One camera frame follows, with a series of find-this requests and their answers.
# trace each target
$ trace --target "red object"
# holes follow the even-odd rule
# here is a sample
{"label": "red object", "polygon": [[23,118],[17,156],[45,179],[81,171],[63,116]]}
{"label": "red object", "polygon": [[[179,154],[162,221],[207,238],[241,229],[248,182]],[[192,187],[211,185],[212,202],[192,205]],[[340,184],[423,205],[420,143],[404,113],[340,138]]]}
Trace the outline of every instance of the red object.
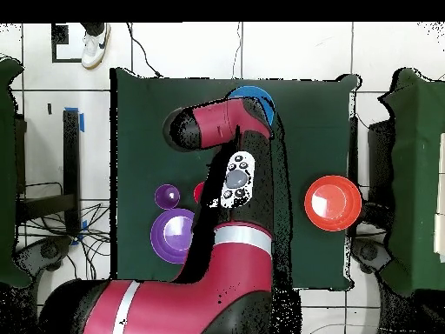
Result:
{"label": "red object", "polygon": [[197,204],[199,203],[199,198],[201,197],[201,192],[203,192],[203,188],[204,188],[204,182],[201,182],[193,190],[193,198],[195,199]]}
{"label": "red object", "polygon": [[247,130],[270,138],[269,127],[252,117],[244,108],[242,98],[223,100],[193,109],[193,115],[201,132],[201,148],[207,149],[226,144],[235,136],[236,127],[243,134]]}
{"label": "red object", "polygon": [[111,334],[115,325],[117,309],[123,299],[125,291],[129,288],[130,280],[113,280],[99,297],[89,323],[85,325],[83,334]]}
{"label": "red object", "polygon": [[309,220],[328,231],[344,230],[354,223],[362,210],[362,196],[345,177],[326,176],[311,184],[304,198]]}
{"label": "red object", "polygon": [[[214,246],[209,269],[194,284],[143,282],[131,301],[123,334],[202,334],[238,298],[272,288],[272,260],[251,244]],[[111,334],[124,285],[112,280],[87,320],[84,334]]]}

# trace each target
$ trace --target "red robot arm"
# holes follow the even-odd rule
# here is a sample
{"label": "red robot arm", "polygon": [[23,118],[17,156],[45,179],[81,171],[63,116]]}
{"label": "red robot arm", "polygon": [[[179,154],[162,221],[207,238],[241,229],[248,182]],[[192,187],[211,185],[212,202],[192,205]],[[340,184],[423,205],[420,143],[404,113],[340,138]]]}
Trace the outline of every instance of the red robot arm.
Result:
{"label": "red robot arm", "polygon": [[[203,188],[183,270],[173,283],[95,284],[94,292],[83,295],[90,304],[77,313],[74,323],[81,326],[71,332],[267,334],[273,187],[271,131],[261,104],[243,97],[176,110],[164,124],[164,135],[178,150],[222,146]],[[194,255],[206,248],[209,259],[201,263],[202,275],[184,277],[199,264]],[[68,293],[69,284],[59,287],[59,295],[63,288]]]}

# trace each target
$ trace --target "sneaker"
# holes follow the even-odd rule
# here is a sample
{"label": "sneaker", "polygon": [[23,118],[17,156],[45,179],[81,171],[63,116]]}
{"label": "sneaker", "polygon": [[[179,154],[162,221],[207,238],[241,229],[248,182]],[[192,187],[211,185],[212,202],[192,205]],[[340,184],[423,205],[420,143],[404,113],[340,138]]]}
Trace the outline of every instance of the sneaker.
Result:
{"label": "sneaker", "polygon": [[83,49],[82,65],[86,69],[92,70],[102,62],[107,42],[110,38],[110,32],[111,27],[108,23],[105,24],[103,32],[99,36],[90,36],[85,32],[85,36],[83,37],[85,48]]}

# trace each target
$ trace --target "red bowl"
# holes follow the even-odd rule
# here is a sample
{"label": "red bowl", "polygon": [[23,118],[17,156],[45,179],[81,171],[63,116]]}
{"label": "red bowl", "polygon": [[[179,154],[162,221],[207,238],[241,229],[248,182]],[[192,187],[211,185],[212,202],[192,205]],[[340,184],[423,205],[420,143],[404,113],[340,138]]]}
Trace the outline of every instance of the red bowl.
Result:
{"label": "red bowl", "polygon": [[362,210],[362,196],[345,177],[326,176],[313,182],[304,198],[309,220],[322,230],[345,230]]}

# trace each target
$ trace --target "robot button panel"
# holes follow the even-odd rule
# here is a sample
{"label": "robot button panel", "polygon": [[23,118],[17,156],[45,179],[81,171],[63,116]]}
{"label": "robot button panel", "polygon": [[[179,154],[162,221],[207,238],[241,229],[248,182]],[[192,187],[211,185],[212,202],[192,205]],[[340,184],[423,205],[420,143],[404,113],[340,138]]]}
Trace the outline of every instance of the robot button panel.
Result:
{"label": "robot button panel", "polygon": [[246,191],[243,190],[242,188],[240,188],[239,190],[235,191],[235,196],[236,197],[244,197],[246,195]]}
{"label": "robot button panel", "polygon": [[233,170],[226,176],[226,186],[227,188],[240,188],[247,183],[248,179],[247,174],[243,171]]}

